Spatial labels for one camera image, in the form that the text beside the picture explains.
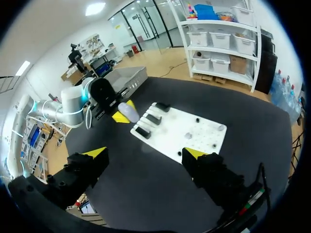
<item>black cylinder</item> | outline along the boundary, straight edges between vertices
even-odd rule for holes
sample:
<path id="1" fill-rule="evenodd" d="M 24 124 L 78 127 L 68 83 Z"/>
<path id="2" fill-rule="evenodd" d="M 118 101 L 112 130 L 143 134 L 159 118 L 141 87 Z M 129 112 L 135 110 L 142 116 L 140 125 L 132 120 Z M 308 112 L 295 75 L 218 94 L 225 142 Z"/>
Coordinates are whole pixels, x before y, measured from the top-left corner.
<path id="1" fill-rule="evenodd" d="M 54 177 L 53 177 L 53 175 L 47 175 L 47 182 L 48 183 L 53 183 L 55 180 L 54 180 Z"/>

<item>white board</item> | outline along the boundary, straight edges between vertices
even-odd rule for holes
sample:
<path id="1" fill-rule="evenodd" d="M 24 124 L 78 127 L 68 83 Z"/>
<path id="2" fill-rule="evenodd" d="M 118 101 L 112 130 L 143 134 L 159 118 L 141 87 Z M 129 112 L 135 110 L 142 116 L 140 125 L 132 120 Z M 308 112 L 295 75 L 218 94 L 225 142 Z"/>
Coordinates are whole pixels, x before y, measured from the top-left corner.
<path id="1" fill-rule="evenodd" d="M 175 108 L 170 108 L 169 112 L 165 113 L 155 105 L 156 103 L 153 103 L 131 129 L 132 135 L 180 164 L 182 156 L 178 155 L 178 152 L 182 152 L 184 147 L 207 154 L 219 154 L 227 130 L 225 125 Z M 147 114 L 162 117 L 161 124 L 157 126 L 145 118 Z M 146 139 L 137 133 L 135 129 L 138 126 L 151 132 L 151 137 Z M 191 134 L 190 139 L 185 137 L 187 133 Z"/>

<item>shelf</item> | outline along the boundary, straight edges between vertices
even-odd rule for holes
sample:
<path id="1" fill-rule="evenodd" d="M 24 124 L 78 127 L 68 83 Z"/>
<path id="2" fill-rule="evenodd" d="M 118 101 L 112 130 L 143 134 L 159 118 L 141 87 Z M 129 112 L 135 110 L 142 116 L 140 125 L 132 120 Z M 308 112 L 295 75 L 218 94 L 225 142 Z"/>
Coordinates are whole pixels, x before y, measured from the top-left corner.
<path id="1" fill-rule="evenodd" d="M 247 29 L 253 32 L 257 32 L 256 27 L 248 26 L 246 24 L 230 22 L 230 21 L 223 21 L 223 20 L 189 20 L 189 21 L 181 21 L 181 25 L 189 25 L 189 24 L 218 24 L 218 25 L 226 25 L 232 26 L 237 28 Z"/>
<path id="2" fill-rule="evenodd" d="M 209 69 L 209 71 L 206 71 L 206 70 L 198 70 L 195 68 L 195 66 L 193 66 L 191 70 L 193 73 L 197 73 L 197 74 L 206 74 L 206 75 L 216 76 L 216 77 L 220 77 L 224 79 L 230 79 L 230 80 L 244 83 L 250 86 L 253 85 L 253 79 L 249 75 L 239 74 L 236 72 L 232 72 L 230 70 L 227 74 L 214 72 L 213 68 Z"/>
<path id="3" fill-rule="evenodd" d="M 247 54 L 243 54 L 243 53 L 239 53 L 236 51 L 236 48 L 232 48 L 231 50 L 225 50 L 225 49 L 220 49 L 220 48 L 215 48 L 215 47 L 201 47 L 201 46 L 189 45 L 187 47 L 187 49 L 188 50 L 197 50 L 197 51 L 210 51 L 210 52 L 226 53 L 226 54 L 230 54 L 230 55 L 234 55 L 234 56 L 238 56 L 238 57 L 244 57 L 244 58 L 247 58 L 249 60 L 253 60 L 255 62 L 258 61 L 257 57 L 247 55 Z"/>

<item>cardboard box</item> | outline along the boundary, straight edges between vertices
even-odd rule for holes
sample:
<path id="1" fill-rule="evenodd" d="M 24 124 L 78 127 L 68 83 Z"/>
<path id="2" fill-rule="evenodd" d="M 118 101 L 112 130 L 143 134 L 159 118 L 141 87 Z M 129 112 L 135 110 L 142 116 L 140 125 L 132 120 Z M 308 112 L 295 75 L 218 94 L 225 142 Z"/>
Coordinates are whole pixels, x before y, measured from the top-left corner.
<path id="1" fill-rule="evenodd" d="M 246 58 L 230 55 L 230 70 L 239 74 L 246 74 Z"/>
<path id="2" fill-rule="evenodd" d="M 84 63 L 84 65 L 88 68 L 88 70 L 93 70 L 92 67 L 88 63 Z M 83 77 L 82 73 L 77 69 L 69 76 L 67 75 L 68 69 L 62 76 L 62 80 L 71 82 L 72 85 L 76 85 Z"/>

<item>metal rack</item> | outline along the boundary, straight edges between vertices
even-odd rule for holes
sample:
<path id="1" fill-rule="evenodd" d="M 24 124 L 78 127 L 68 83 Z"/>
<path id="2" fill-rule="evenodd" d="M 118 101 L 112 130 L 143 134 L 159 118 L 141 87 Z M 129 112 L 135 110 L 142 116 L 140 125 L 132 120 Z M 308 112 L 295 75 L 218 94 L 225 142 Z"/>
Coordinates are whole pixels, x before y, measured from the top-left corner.
<path id="1" fill-rule="evenodd" d="M 232 2 L 230 0 L 224 0 L 222 2 L 220 1 L 214 1 L 211 0 L 215 5 L 216 4 L 222 4 L 222 8 L 224 8 L 224 5 L 227 4 L 227 7 L 231 7 L 233 5 L 230 6 L 230 4 L 232 4 Z M 180 0 L 182 6 L 183 6 L 183 13 L 185 14 L 185 16 L 187 17 L 187 7 L 185 4 L 185 1 Z M 194 4 L 200 4 L 202 1 L 200 0 L 191 0 L 191 3 Z M 249 10 L 253 10 L 252 7 L 252 3 L 251 0 L 241 0 L 240 2 L 242 2 L 245 6 L 246 9 Z M 255 27 L 249 26 L 249 25 L 245 25 L 245 24 L 241 24 L 241 23 L 237 23 L 237 22 L 230 22 L 230 21 L 222 21 L 222 20 L 186 20 L 186 21 L 180 21 L 178 14 L 176 12 L 176 6 L 177 1 L 173 1 L 173 0 L 168 0 L 169 6 L 172 10 L 172 13 L 174 15 L 174 18 L 176 20 L 181 38 L 182 38 L 182 42 L 183 42 L 183 46 L 185 49 L 185 53 L 186 53 L 186 58 L 187 58 L 187 63 L 188 63 L 188 68 L 189 68 L 189 74 L 190 77 L 193 77 L 194 73 L 197 74 L 205 74 L 205 75 L 211 75 L 211 76 L 216 76 L 216 77 L 220 77 L 220 78 L 225 78 L 225 79 L 229 79 L 229 80 L 233 80 L 233 81 L 237 81 L 246 85 L 251 86 L 251 92 L 254 92 L 255 90 L 255 86 L 256 86 L 256 82 L 257 82 L 257 78 L 258 78 L 258 73 L 259 73 L 259 67 L 260 67 L 260 59 L 261 59 L 261 31 L 260 31 L 260 25 L 258 24 L 258 22 L 256 22 Z M 196 25 L 204 25 L 204 27 L 213 27 L 213 28 L 229 28 L 234 30 L 237 30 L 238 32 L 247 32 L 249 34 L 252 34 L 256 39 L 256 46 L 255 48 L 257 48 L 257 55 L 256 56 L 251 56 L 251 55 L 246 55 L 246 54 L 242 54 L 237 52 L 236 49 L 234 48 L 230 48 L 229 50 L 226 49 L 220 49 L 220 48 L 215 48 L 212 46 L 206 46 L 206 47 L 196 47 L 196 46 L 192 46 L 192 45 L 187 45 L 187 41 L 186 41 L 186 36 L 183 30 L 183 27 L 185 25 L 188 25 L 190 28 Z M 219 73 L 219 72 L 214 72 L 214 70 L 211 68 L 210 70 L 198 70 L 196 69 L 195 66 L 193 66 L 192 64 L 192 55 L 195 51 L 209 51 L 209 52 L 217 52 L 217 53 L 224 53 L 224 54 L 230 54 L 230 55 L 235 55 L 238 57 L 243 57 L 246 58 L 248 61 L 250 61 L 250 67 L 248 69 L 248 72 L 246 74 L 239 74 L 239 73 L 235 73 L 232 71 L 229 71 L 228 73 Z"/>

